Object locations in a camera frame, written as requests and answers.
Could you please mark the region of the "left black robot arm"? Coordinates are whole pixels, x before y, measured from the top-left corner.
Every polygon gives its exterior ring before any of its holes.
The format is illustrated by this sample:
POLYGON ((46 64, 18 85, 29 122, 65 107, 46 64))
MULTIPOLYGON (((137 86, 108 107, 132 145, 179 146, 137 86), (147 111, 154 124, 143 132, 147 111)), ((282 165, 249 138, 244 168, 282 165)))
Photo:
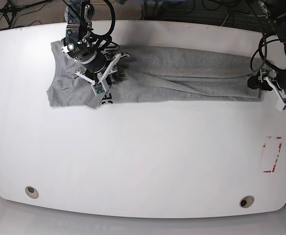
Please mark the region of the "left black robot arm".
POLYGON ((247 85, 253 90, 274 91, 278 97, 277 106, 285 110, 286 69, 281 69, 267 60, 267 45, 274 42, 274 40, 268 41, 267 38, 277 36, 276 41, 284 45, 286 56, 286 0, 259 0, 258 5, 273 31, 265 33, 264 29, 261 29, 262 38, 251 58, 250 67, 253 67, 253 60, 257 54, 262 59, 262 65, 257 70, 252 70, 256 72, 256 75, 248 79, 247 85))

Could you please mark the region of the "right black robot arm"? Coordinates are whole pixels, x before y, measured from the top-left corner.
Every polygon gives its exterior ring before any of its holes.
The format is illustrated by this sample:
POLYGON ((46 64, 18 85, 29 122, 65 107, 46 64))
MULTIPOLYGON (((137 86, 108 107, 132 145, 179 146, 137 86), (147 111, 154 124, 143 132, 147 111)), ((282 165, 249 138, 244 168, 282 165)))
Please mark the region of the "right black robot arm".
POLYGON ((76 70, 74 78, 83 78, 93 86, 121 82, 123 75, 118 69, 118 61, 128 54, 119 53, 120 46, 111 36, 116 24, 112 3, 104 2, 110 10, 111 25, 102 35, 94 33, 92 18, 95 8, 89 0, 70 0, 65 4, 68 18, 62 52, 84 67, 84 70, 76 70))

